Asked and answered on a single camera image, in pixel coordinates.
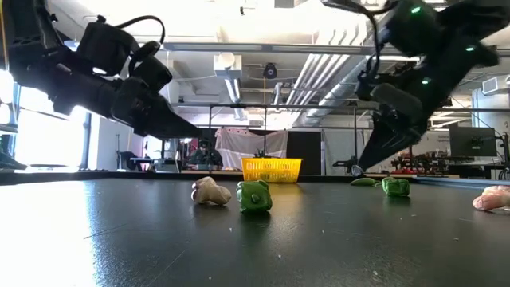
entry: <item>plastic basket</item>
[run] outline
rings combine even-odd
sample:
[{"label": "plastic basket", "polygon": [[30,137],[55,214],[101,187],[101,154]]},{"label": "plastic basket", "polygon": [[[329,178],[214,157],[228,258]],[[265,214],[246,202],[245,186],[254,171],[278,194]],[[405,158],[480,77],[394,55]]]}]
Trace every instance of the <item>plastic basket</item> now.
[{"label": "plastic basket", "polygon": [[242,159],[245,181],[262,179],[268,183],[295,183],[302,159]]}]

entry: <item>green pepper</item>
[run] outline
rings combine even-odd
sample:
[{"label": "green pepper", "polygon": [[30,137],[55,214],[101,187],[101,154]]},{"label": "green pepper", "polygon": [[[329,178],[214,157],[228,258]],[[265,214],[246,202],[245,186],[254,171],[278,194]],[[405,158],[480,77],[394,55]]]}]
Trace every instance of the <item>green pepper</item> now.
[{"label": "green pepper", "polygon": [[355,187],[377,187],[379,181],[371,178],[355,179],[351,182],[352,186]]},{"label": "green pepper", "polygon": [[241,204],[241,212],[262,212],[273,207],[269,185],[263,180],[238,183],[237,200]]},{"label": "green pepper", "polygon": [[410,185],[406,179],[387,177],[382,181],[382,189],[388,196],[409,196]]}]

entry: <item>black table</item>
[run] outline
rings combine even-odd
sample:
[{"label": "black table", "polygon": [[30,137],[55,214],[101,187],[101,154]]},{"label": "black table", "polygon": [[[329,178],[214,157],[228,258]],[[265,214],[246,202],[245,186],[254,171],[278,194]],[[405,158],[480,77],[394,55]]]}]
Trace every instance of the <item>black table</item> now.
[{"label": "black table", "polygon": [[[272,184],[266,216],[196,206],[191,181],[0,187],[1,286],[508,286],[510,214],[477,189],[410,200],[346,183]],[[233,190],[235,182],[220,182]]]}]

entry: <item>pink toy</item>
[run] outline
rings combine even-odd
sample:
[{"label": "pink toy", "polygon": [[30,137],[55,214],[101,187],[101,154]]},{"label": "pink toy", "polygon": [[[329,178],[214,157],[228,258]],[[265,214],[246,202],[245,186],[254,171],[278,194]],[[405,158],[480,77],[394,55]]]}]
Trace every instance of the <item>pink toy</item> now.
[{"label": "pink toy", "polygon": [[473,206],[484,211],[510,206],[510,186],[485,188],[484,192],[473,200]]}]

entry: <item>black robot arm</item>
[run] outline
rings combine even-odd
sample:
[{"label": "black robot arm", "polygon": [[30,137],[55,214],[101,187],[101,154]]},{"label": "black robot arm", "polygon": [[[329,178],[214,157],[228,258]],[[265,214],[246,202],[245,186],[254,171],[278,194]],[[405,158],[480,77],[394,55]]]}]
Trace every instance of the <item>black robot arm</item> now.
[{"label": "black robot arm", "polygon": [[[0,68],[20,85],[48,94],[55,112],[69,114],[76,105],[160,139],[196,137],[199,130],[175,114],[159,90],[171,73],[155,53],[163,43],[139,47],[134,37],[106,19],[87,25],[76,52],[65,46],[53,27],[57,19],[46,0],[3,0]],[[116,78],[129,62],[129,77]]]},{"label": "black robot arm", "polygon": [[[495,47],[481,40],[510,22],[510,2],[503,1],[464,0],[441,12],[422,0],[392,0],[373,12],[352,0],[323,4],[365,14],[377,31],[375,53],[355,90],[360,100],[379,102],[374,130],[359,159],[363,170],[419,142],[428,119],[473,67],[499,64]],[[378,30],[375,15],[386,12]],[[379,73],[379,53],[388,44],[420,62]]]}]

